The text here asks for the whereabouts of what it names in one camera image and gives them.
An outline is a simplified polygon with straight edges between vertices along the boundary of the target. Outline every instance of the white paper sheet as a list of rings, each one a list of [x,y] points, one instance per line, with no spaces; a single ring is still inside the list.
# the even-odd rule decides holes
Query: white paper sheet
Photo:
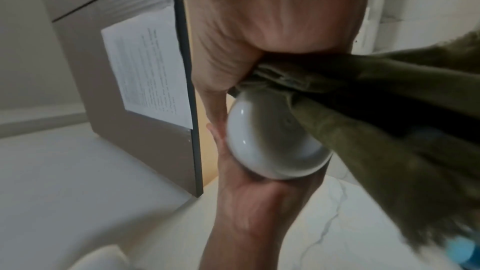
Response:
[[[119,22],[101,35],[125,109],[192,129],[174,7]]]

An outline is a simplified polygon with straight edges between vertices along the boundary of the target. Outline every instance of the human hand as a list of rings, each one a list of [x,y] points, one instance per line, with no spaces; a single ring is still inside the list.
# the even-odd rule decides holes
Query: human hand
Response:
[[[260,178],[232,156],[216,127],[207,128],[218,149],[218,199],[200,269],[276,269],[283,238],[322,184],[328,163],[295,180]]]
[[[266,52],[349,52],[367,0],[186,0],[192,79],[224,132],[227,90]]]

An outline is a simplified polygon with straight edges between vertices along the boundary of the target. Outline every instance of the marble vein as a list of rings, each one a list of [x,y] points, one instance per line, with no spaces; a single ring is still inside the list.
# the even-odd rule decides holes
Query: marble vein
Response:
[[[327,234],[330,232],[330,227],[332,226],[332,223],[336,218],[339,217],[340,215],[340,209],[342,208],[343,203],[349,198],[347,195],[347,187],[343,183],[338,180],[338,183],[340,184],[341,188],[341,197],[339,200],[337,200],[331,193],[328,191],[328,195],[330,196],[331,200],[337,203],[335,214],[328,219],[328,221],[325,223],[325,226],[323,226],[323,230],[321,231],[320,238],[315,241],[314,243],[310,244],[306,249],[301,253],[300,255],[300,261],[298,262],[297,265],[293,266],[293,270],[301,270],[303,267],[303,261],[305,256],[307,256],[308,252],[316,246],[321,245],[324,242],[325,237]]]

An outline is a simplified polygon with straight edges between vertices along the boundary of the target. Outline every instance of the ceramic bowl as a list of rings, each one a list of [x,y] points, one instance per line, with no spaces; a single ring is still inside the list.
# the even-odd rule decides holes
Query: ceramic bowl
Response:
[[[228,114],[227,143],[249,170],[273,180],[310,175],[332,152],[303,129],[285,98],[267,90],[247,90]]]

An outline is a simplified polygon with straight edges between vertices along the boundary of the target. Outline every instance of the cloth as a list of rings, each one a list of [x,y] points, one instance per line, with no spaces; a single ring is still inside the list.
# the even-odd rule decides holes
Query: cloth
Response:
[[[408,243],[480,220],[480,31],[380,55],[271,55],[239,90],[274,90]]]

